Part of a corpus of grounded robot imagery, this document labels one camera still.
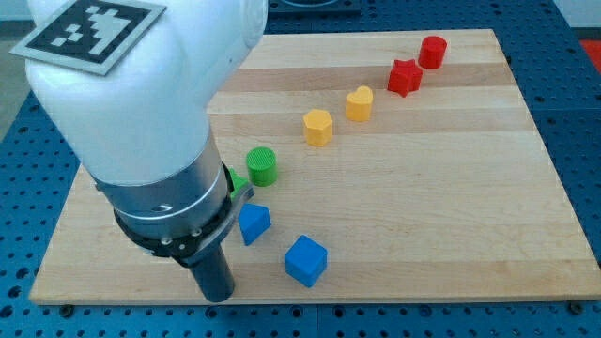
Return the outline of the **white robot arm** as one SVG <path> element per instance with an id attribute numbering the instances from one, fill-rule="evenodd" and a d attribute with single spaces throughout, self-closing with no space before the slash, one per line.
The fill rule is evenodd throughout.
<path id="1" fill-rule="evenodd" d="M 230 222 L 207 107 L 267 17 L 265 1 L 165 1 L 103 76 L 26 61 L 42 107 L 138 245 L 175 255 Z"/>

